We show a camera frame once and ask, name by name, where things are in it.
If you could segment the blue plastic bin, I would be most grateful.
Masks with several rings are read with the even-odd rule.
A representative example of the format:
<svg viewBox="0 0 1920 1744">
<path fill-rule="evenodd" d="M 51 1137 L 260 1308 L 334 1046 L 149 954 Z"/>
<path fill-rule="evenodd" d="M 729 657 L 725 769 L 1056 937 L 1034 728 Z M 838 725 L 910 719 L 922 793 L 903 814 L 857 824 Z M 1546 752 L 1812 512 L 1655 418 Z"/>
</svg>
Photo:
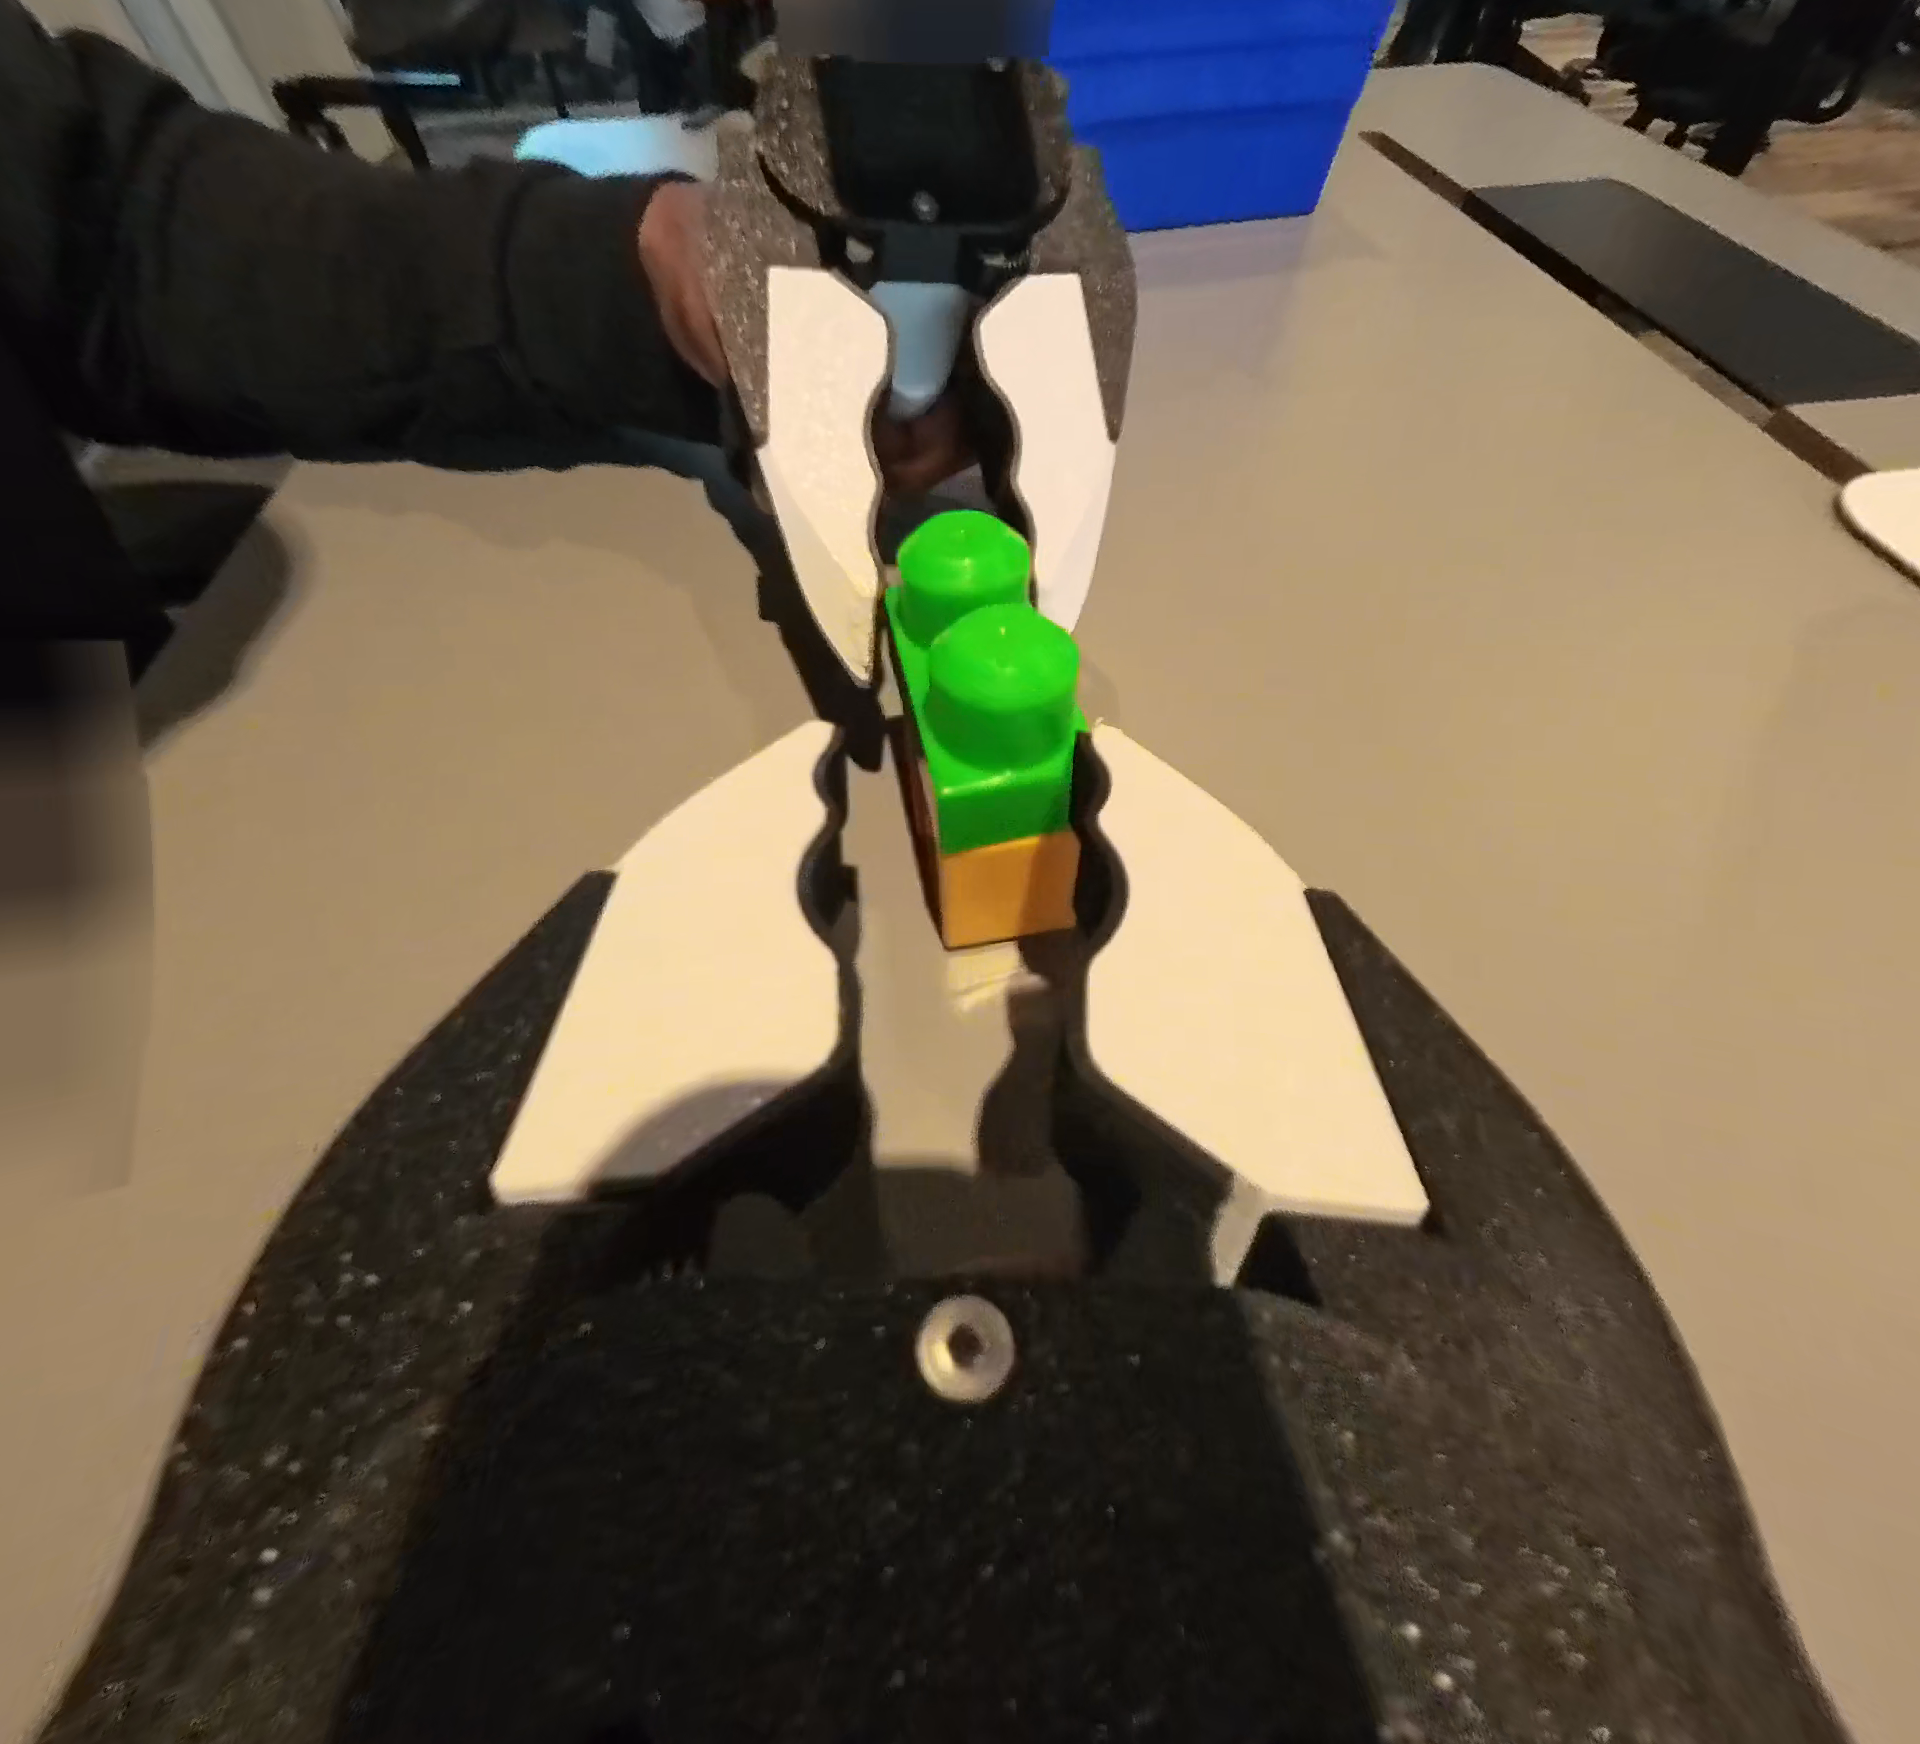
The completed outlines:
<svg viewBox="0 0 1920 1744">
<path fill-rule="evenodd" d="M 1402 0 L 1055 0 L 1052 68 L 1128 232 L 1313 215 Z"/>
</svg>

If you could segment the person's left hand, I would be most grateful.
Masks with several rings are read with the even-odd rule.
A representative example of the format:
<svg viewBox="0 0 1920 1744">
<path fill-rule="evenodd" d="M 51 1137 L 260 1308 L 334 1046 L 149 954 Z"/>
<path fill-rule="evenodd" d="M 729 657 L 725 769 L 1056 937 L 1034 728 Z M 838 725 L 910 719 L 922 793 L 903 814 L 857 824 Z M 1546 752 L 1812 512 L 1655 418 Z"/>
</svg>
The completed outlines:
<svg viewBox="0 0 1920 1744">
<path fill-rule="evenodd" d="M 731 367 L 708 299 L 708 194 L 667 178 L 637 224 L 637 256 L 675 354 L 705 385 L 731 389 Z M 876 463 L 892 494 L 929 494 L 971 468 L 964 410 L 943 396 L 919 418 L 879 410 L 869 426 Z"/>
</svg>

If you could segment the black table panel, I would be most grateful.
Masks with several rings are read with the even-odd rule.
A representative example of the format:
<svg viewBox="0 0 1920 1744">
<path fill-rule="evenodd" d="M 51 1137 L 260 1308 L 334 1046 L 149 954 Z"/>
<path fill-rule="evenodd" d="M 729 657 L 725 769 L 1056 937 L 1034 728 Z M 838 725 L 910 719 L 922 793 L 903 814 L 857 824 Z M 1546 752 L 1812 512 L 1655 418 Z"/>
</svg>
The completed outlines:
<svg viewBox="0 0 1920 1744">
<path fill-rule="evenodd" d="M 1768 410 L 1917 396 L 1917 340 L 1633 184 L 1485 187 L 1464 214 Z"/>
</svg>

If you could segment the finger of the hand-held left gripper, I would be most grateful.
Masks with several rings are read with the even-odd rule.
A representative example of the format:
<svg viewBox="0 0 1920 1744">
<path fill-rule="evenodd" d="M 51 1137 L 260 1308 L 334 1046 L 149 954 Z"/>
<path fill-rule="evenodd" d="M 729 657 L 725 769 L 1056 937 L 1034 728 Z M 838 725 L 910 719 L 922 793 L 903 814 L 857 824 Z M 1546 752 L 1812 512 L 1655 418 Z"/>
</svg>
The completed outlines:
<svg viewBox="0 0 1920 1744">
<path fill-rule="evenodd" d="M 1077 631 L 1117 470 L 1083 280 L 1021 277 L 980 316 L 976 358 L 1012 419 L 1012 497 L 1027 519 L 1034 600 Z"/>
<path fill-rule="evenodd" d="M 886 317 L 854 284 L 769 273 L 759 478 L 808 616 L 858 692 L 879 677 L 874 413 L 891 379 Z"/>
</svg>

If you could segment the light blue seat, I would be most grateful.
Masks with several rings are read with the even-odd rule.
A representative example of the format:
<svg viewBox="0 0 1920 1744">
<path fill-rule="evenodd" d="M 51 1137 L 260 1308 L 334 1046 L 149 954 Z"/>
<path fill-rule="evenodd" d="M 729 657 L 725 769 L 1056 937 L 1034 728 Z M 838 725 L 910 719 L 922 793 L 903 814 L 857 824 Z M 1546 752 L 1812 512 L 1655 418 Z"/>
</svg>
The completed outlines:
<svg viewBox="0 0 1920 1744">
<path fill-rule="evenodd" d="M 685 116 L 554 119 L 530 127 L 513 158 L 588 178 L 691 178 L 719 174 L 718 126 Z"/>
</svg>

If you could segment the black office chair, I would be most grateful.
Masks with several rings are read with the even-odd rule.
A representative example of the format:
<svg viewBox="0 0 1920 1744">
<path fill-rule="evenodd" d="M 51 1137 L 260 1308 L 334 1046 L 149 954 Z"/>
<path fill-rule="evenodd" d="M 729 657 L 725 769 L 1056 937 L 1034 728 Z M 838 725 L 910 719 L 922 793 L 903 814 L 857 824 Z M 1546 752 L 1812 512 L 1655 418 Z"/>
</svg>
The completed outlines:
<svg viewBox="0 0 1920 1744">
<path fill-rule="evenodd" d="M 538 71 L 558 119 L 571 102 L 558 64 L 576 51 L 576 25 L 558 0 L 345 0 L 354 76 L 283 76 L 272 85 L 283 127 L 330 154 L 348 154 L 340 110 L 370 110 L 418 174 L 432 156 L 418 102 L 484 96 L 501 107 L 497 75 L 507 64 Z"/>
</svg>

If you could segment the green two-stud block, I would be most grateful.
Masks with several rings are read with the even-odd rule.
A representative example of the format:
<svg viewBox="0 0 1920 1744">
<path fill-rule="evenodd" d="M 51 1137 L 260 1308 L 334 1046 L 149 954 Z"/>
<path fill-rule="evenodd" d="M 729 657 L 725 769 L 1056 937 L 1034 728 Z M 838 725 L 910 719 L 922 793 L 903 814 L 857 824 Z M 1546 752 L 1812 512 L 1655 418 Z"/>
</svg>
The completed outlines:
<svg viewBox="0 0 1920 1744">
<path fill-rule="evenodd" d="M 898 546 L 886 643 L 943 855 L 1068 829 L 1083 657 L 1032 596 L 1029 545 L 987 510 L 942 510 Z"/>
</svg>

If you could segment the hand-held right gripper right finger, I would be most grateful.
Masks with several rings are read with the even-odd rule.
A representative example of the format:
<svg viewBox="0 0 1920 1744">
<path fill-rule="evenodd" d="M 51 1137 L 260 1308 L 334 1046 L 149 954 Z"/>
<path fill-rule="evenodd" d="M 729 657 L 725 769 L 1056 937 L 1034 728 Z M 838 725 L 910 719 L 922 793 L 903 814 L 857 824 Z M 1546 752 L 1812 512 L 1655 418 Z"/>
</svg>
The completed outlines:
<svg viewBox="0 0 1920 1744">
<path fill-rule="evenodd" d="M 1198 1268 L 1232 1285 L 1270 1219 L 1420 1231 L 1427 1186 L 1300 872 L 1128 730 L 1097 725 L 1092 763 L 1117 919 L 1083 1042 L 1157 1137 Z"/>
</svg>

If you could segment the white rounded tray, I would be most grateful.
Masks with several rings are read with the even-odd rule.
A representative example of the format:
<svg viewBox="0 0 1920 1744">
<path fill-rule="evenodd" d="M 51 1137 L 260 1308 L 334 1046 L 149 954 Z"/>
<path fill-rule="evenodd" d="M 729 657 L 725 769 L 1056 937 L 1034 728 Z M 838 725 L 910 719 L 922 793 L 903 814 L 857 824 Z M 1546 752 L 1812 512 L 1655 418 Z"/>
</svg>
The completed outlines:
<svg viewBox="0 0 1920 1744">
<path fill-rule="evenodd" d="M 1870 470 L 1836 497 L 1839 521 L 1910 580 L 1920 580 L 1920 468 Z"/>
</svg>

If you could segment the black office chairs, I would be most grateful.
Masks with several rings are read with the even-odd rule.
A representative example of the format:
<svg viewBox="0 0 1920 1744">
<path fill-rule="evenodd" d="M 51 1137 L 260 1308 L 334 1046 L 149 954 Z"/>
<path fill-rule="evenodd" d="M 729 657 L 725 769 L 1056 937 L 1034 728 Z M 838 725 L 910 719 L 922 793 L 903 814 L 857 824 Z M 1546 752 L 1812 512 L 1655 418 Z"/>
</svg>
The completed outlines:
<svg viewBox="0 0 1920 1744">
<path fill-rule="evenodd" d="M 1723 0 L 1659 23 L 1610 21 L 1599 76 L 1633 92 L 1625 126 L 1702 141 L 1702 164 L 1739 178 L 1774 134 L 1829 127 L 1917 31 L 1917 0 Z"/>
</svg>

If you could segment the yellow single-stud block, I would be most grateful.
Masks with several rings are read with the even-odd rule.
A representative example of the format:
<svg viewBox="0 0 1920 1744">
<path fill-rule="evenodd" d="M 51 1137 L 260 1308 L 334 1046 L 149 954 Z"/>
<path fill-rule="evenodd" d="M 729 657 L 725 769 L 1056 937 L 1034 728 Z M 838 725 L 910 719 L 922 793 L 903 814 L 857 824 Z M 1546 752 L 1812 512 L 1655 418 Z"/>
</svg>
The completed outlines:
<svg viewBox="0 0 1920 1744">
<path fill-rule="evenodd" d="M 1055 829 L 933 855 L 933 907 L 949 953 L 1048 937 L 1077 926 L 1083 844 Z"/>
</svg>

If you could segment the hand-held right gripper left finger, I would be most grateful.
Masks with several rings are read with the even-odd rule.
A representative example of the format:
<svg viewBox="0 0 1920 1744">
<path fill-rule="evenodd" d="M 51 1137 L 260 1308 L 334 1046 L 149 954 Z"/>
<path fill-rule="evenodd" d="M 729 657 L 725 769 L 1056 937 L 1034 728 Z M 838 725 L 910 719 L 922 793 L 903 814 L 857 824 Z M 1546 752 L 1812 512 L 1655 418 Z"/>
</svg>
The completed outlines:
<svg viewBox="0 0 1920 1744">
<path fill-rule="evenodd" d="M 497 1203 L 660 1185 L 830 1062 L 838 960 L 803 903 L 830 746 L 827 722 L 787 730 L 617 861 L 493 1161 Z"/>
</svg>

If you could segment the person's left forearm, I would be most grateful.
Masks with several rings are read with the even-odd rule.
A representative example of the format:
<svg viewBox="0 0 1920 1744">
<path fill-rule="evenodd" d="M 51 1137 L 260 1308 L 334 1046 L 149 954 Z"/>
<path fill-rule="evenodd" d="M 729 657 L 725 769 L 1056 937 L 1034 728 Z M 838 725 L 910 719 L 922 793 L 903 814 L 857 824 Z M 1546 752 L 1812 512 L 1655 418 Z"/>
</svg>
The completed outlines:
<svg viewBox="0 0 1920 1744">
<path fill-rule="evenodd" d="M 375 167 L 3 0 L 3 460 L 450 463 L 714 443 L 644 226 L 685 178 Z"/>
</svg>

